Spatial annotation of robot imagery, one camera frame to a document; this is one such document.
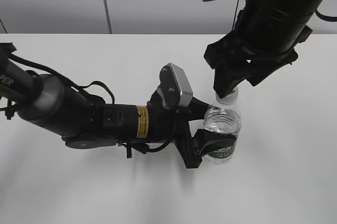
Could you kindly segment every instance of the clear plastic bottle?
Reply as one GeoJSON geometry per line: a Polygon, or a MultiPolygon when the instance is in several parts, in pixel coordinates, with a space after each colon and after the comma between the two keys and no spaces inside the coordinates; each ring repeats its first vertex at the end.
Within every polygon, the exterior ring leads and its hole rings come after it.
{"type": "MultiPolygon", "coordinates": [[[[239,107],[236,104],[239,89],[235,87],[232,92],[224,98],[215,95],[213,101],[204,117],[204,128],[219,134],[239,135],[241,129],[241,118],[239,107]]],[[[205,158],[213,164],[221,165],[229,161],[234,153],[235,144],[232,147],[219,149],[211,152],[205,158]]]]}

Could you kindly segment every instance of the table surface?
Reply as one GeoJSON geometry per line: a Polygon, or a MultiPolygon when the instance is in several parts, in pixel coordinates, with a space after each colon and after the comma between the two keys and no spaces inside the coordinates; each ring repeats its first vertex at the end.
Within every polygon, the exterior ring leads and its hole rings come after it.
{"type": "MultiPolygon", "coordinates": [[[[16,54],[80,85],[105,82],[116,103],[144,105],[162,66],[214,98],[203,59],[220,35],[0,35],[16,54]]],[[[239,85],[232,160],[187,170],[173,145],[154,154],[74,150],[15,116],[0,117],[0,223],[336,223],[337,35],[312,35],[299,60],[256,87],[239,85]]],[[[99,88],[93,93],[108,95],[99,88]]]]}

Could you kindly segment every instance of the black cable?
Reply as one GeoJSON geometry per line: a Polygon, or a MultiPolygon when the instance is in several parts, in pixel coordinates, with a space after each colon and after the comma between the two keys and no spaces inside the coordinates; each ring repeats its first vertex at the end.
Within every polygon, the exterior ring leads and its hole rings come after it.
{"type": "Polygon", "coordinates": [[[107,92],[107,93],[110,95],[110,97],[111,97],[112,104],[115,104],[115,96],[114,96],[114,94],[112,93],[112,91],[110,91],[110,89],[107,87],[107,85],[104,84],[104,83],[101,82],[101,81],[98,81],[98,80],[92,81],[89,85],[87,85],[87,86],[80,86],[80,88],[85,89],[85,88],[88,88],[88,87],[93,86],[93,85],[100,86],[100,87],[102,87],[104,90],[106,90],[106,92],[107,92]]]}
{"type": "Polygon", "coordinates": [[[4,23],[2,22],[1,18],[0,18],[0,23],[1,23],[1,25],[2,25],[2,27],[3,27],[3,29],[4,29],[4,31],[5,31],[5,33],[8,34],[8,32],[7,32],[6,28],[5,28],[5,25],[4,25],[4,23]]]}
{"type": "Polygon", "coordinates": [[[318,10],[316,10],[316,15],[318,18],[326,21],[326,22],[337,22],[337,16],[328,16],[321,14],[318,10]]]}
{"type": "Polygon", "coordinates": [[[26,66],[36,68],[36,69],[39,69],[39,70],[43,70],[47,73],[50,73],[50,74],[58,77],[65,85],[72,86],[75,89],[77,89],[82,95],[84,95],[84,96],[89,95],[89,93],[87,91],[83,90],[80,86],[78,86],[77,84],[72,82],[70,79],[63,76],[62,74],[58,73],[57,71],[49,68],[48,66],[41,65],[41,64],[38,64],[38,63],[35,63],[35,62],[32,62],[32,61],[20,58],[18,56],[15,56],[14,54],[9,54],[8,58],[17,62],[17,63],[19,63],[19,64],[26,65],[26,66]]]}
{"type": "Polygon", "coordinates": [[[173,138],[174,133],[175,133],[175,127],[176,127],[176,121],[174,121],[172,133],[171,133],[171,135],[167,138],[167,140],[166,140],[162,145],[160,145],[158,148],[148,149],[147,152],[155,153],[155,152],[161,151],[161,150],[163,150],[164,148],[166,148],[166,147],[169,145],[169,143],[172,141],[172,138],[173,138]]]}
{"type": "Polygon", "coordinates": [[[233,20],[232,30],[234,29],[234,26],[235,26],[235,20],[236,20],[237,8],[238,7],[239,7],[239,0],[237,0],[237,2],[236,2],[236,8],[235,8],[235,14],[234,14],[234,20],[233,20]]]}

